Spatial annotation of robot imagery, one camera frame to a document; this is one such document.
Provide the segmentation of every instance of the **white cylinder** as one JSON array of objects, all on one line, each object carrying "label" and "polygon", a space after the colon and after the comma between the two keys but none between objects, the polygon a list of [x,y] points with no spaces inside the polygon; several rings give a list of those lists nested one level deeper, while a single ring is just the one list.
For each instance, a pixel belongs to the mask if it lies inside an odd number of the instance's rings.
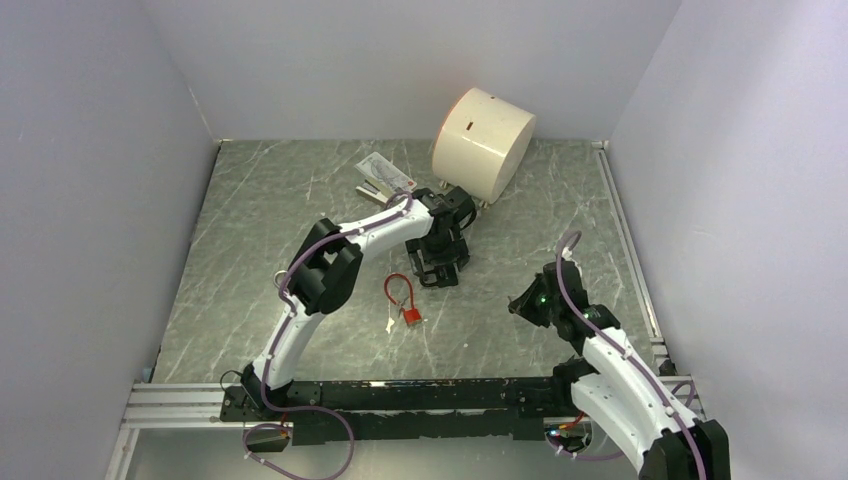
[{"label": "white cylinder", "polygon": [[433,173],[494,203],[515,175],[535,127],[535,115],[472,88],[442,125],[433,147]]}]

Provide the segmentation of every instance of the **marble surface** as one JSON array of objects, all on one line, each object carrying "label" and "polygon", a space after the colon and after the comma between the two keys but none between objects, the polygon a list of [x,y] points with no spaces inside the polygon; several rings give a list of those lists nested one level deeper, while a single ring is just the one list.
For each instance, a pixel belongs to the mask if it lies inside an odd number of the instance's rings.
[{"label": "marble surface", "polygon": [[[154,382],[217,381],[265,346],[283,304],[272,276],[291,261],[322,216],[337,223],[379,208],[360,198],[353,165],[380,152],[438,190],[430,141],[226,142],[198,219]],[[383,295],[391,272],[411,274],[402,245],[362,266],[348,303],[327,317],[297,367],[300,379],[457,378],[549,375],[574,351],[507,312],[534,273],[554,257],[566,228],[583,230],[574,255],[594,303],[621,320],[643,358],[649,336],[640,313],[608,192],[586,141],[533,140],[503,196],[465,231],[471,261],[460,285],[416,287],[427,319],[395,323]]]}]

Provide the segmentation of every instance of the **gray wall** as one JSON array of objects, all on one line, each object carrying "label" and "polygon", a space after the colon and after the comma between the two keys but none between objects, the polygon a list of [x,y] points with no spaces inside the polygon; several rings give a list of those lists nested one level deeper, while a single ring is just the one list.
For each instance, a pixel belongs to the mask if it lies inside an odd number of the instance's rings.
[{"label": "gray wall", "polygon": [[845,25],[835,0],[686,0],[612,137],[660,325],[734,478],[848,472]]},{"label": "gray wall", "polygon": [[215,145],[141,4],[0,4],[0,478],[105,474]]},{"label": "gray wall", "polygon": [[433,138],[479,86],[609,138],[680,0],[145,0],[219,138]]}]

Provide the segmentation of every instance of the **orange wire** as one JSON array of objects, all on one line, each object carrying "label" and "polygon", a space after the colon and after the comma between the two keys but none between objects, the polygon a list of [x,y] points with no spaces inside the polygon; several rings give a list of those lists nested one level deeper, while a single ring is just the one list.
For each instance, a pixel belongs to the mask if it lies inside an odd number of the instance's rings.
[{"label": "orange wire", "polygon": [[389,301],[392,302],[393,305],[398,304],[397,300],[392,298],[392,294],[389,293],[389,282],[393,278],[402,278],[403,281],[406,282],[406,286],[409,287],[409,308],[415,308],[415,299],[412,295],[412,282],[410,282],[409,279],[406,278],[406,275],[402,273],[392,273],[391,275],[386,277],[386,281],[383,282],[383,292],[386,294],[386,297],[388,297]]},{"label": "orange wire", "polygon": [[568,430],[569,428],[575,427],[575,426],[577,426],[578,423],[580,423],[580,420],[583,420],[583,417],[585,417],[585,416],[586,416],[585,413],[580,412],[580,415],[577,415],[577,418],[575,418],[573,422],[563,423],[562,425],[559,426],[559,429],[560,430]]}]

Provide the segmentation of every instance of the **metal ring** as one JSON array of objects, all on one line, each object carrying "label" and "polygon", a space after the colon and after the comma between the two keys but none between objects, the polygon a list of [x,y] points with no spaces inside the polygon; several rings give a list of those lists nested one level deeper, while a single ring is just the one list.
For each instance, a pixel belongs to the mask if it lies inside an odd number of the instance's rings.
[{"label": "metal ring", "polygon": [[274,277],[272,278],[272,281],[274,282],[274,285],[275,285],[277,288],[280,288],[280,282],[282,282],[282,281],[283,281],[283,278],[282,278],[282,277],[283,277],[285,274],[286,274],[286,271],[285,271],[285,270],[280,270],[279,272],[277,272],[277,273],[275,273],[275,274],[274,274]]}]

